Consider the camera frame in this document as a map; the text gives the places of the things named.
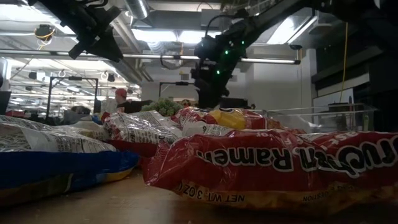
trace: ceiling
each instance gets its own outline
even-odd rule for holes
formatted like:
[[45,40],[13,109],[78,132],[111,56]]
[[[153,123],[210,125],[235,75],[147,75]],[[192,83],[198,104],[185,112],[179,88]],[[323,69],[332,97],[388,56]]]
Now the ceiling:
[[[22,49],[22,50],[51,50],[51,51],[69,51],[76,43],[74,33],[68,27],[60,26],[60,21],[51,15],[46,8],[36,4],[29,7],[24,4],[26,0],[18,0],[21,5],[0,4],[0,49]],[[221,1],[212,0],[208,3],[200,3],[197,1],[150,1],[147,3],[150,7],[149,16],[143,21],[131,19],[131,13],[126,7],[125,0],[109,0],[109,5],[115,5],[122,10],[121,15],[112,23],[114,27],[114,37],[119,48],[124,54],[145,53],[145,54],[184,54],[193,55],[193,48],[201,36],[204,35],[203,29],[207,22],[220,13]],[[250,1],[247,4],[249,12],[255,15],[261,11],[261,7],[267,4],[265,1]],[[290,16],[288,19],[266,30],[258,40],[248,48],[248,57],[256,58],[282,58],[292,59],[296,57],[296,53],[285,45],[288,40],[284,40],[286,36],[292,36],[298,28],[303,27],[312,15],[312,10],[302,9]],[[334,17],[317,14],[319,21],[331,24],[330,29],[309,34],[308,31],[318,22],[306,27],[306,30],[296,38],[292,44],[301,44],[305,48],[316,48],[326,44],[332,38],[340,38],[338,34],[342,33],[341,21]],[[48,24],[57,29],[51,42],[43,45],[33,34],[40,24]],[[223,21],[215,23],[211,27],[214,34],[220,33],[220,27],[223,27]],[[33,110],[39,110],[43,113],[47,107],[48,79],[49,77],[58,77],[65,75],[78,76],[84,78],[98,78],[100,90],[99,96],[113,96],[112,87],[132,87],[134,93],[130,95],[132,99],[138,100],[141,95],[139,85],[142,82],[175,82],[181,79],[180,72],[189,73],[194,63],[187,63],[180,70],[165,70],[159,60],[127,60],[124,64],[110,63],[103,60],[87,61],[87,60],[52,60],[40,57],[27,58],[13,57],[7,58],[12,64],[11,70],[11,90],[15,104],[10,104],[14,110],[24,110],[24,105],[30,105],[30,101],[34,101],[36,107]],[[167,63],[179,66],[180,61],[168,61]],[[233,75],[244,75],[248,68],[248,64],[240,63]],[[29,78],[30,72],[44,74],[44,79],[33,80]],[[108,82],[106,77],[108,74],[115,74],[115,81]],[[59,104],[67,105],[86,105],[93,106],[92,99],[94,88],[89,88],[93,83],[81,81],[80,83],[64,80],[63,84],[55,87],[53,94],[57,95],[58,104],[54,104],[53,111],[60,111]],[[33,90],[26,90],[27,85],[32,85]],[[81,100],[68,101],[68,94],[75,94],[66,91],[67,85],[85,86],[75,97]]]

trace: red ramen package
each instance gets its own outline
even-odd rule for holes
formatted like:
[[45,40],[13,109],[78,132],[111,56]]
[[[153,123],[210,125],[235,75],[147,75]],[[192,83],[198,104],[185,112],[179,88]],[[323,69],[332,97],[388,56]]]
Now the red ramen package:
[[398,134],[223,134],[160,143],[144,163],[146,184],[194,201],[311,216],[398,197]]

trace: ceiling light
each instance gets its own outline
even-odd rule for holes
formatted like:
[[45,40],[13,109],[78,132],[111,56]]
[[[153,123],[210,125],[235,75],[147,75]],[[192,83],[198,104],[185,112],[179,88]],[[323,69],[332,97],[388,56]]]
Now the ceiling light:
[[15,99],[12,99],[12,100],[17,101],[17,102],[23,102],[23,101],[24,101],[24,100],[21,99],[21,98],[15,98]]
[[175,42],[177,37],[174,32],[169,30],[139,30],[132,29],[132,33],[137,40],[145,42]]
[[265,59],[265,58],[242,58],[242,62],[251,63],[280,63],[280,64],[295,64],[295,60],[283,60],[283,59]]
[[79,93],[80,92],[80,89],[78,89],[76,87],[68,87],[67,90],[70,90],[70,91],[75,92],[75,93]]
[[[220,35],[221,32],[208,32],[210,37],[215,38],[216,35]],[[205,36],[205,31],[183,31],[178,37],[178,41],[186,44],[197,44]]]
[[66,86],[68,86],[69,84],[67,84],[66,82],[64,82],[64,81],[60,81],[60,83],[62,84],[62,85],[66,85]]
[[94,95],[95,95],[94,93],[90,93],[89,91],[86,91],[86,90],[82,90],[82,92],[87,93],[87,94],[90,94],[91,96],[94,96]]
[[318,17],[315,16],[314,18],[312,18],[310,20],[310,22],[308,22],[305,26],[303,26],[296,34],[294,34],[294,36],[292,38],[290,38],[287,43],[291,44],[293,41],[295,41],[298,37],[300,37],[300,35],[302,35],[304,33],[304,31],[306,31],[315,21],[317,21]]
[[294,35],[294,22],[291,17],[286,18],[275,30],[267,44],[284,44]]

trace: wooden table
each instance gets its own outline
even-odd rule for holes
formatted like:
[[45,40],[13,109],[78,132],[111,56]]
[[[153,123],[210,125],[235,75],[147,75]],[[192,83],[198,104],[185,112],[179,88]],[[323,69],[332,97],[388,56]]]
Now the wooden table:
[[394,203],[362,205],[325,220],[271,212],[220,208],[189,202],[172,192],[148,187],[139,171],[119,182],[83,192],[47,198],[0,211],[1,224],[146,224],[146,223],[398,223]]

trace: cable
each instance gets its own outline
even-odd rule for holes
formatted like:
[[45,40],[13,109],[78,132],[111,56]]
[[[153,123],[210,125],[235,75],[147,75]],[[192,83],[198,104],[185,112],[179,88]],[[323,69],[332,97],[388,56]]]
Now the cable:
[[237,18],[236,16],[231,16],[231,15],[218,15],[218,16],[215,16],[215,17],[211,18],[210,21],[209,21],[209,23],[207,24],[207,27],[206,27],[205,37],[207,36],[207,33],[208,33],[208,31],[209,31],[209,28],[210,28],[211,23],[212,23],[215,19],[221,18],[221,17],[227,17],[227,18],[232,18],[232,19]]
[[50,37],[51,35],[53,35],[53,34],[54,34],[54,32],[55,32],[55,29],[53,29],[53,30],[52,30],[52,32],[51,32],[51,33],[49,33],[49,34],[47,34],[47,35],[44,35],[44,36],[38,36],[38,35],[36,35],[36,30],[37,30],[37,29],[35,29],[35,31],[34,31],[34,34],[35,34],[35,36],[36,36],[37,38],[39,38],[39,39],[46,38],[46,40],[45,40],[45,41],[47,41],[47,38],[48,38],[48,37]]
[[91,8],[103,7],[103,6],[106,6],[106,5],[107,5],[108,1],[109,1],[109,0],[103,0],[102,3],[99,3],[99,4],[91,4],[91,5],[89,5],[88,7],[91,7]]
[[200,7],[203,3],[205,3],[205,4],[208,5],[208,6],[210,6],[211,9],[213,9],[213,6],[211,6],[211,4],[209,4],[208,2],[201,2],[201,3],[199,3],[199,5],[198,5],[198,7],[197,7],[197,12],[199,11],[199,7]]
[[[37,50],[42,50],[42,48],[44,47],[44,45],[39,45],[39,48],[37,49]],[[33,60],[33,58],[34,58],[34,56],[32,56],[26,63],[25,63],[25,65],[17,72],[17,73],[15,73],[11,78],[10,78],[10,80],[12,80],[14,77],[16,77],[24,68],[26,68],[26,66]]]
[[343,81],[341,82],[340,103],[343,99],[344,82],[346,80],[347,48],[348,48],[348,22],[346,23],[346,40],[345,40],[345,46],[344,46]]

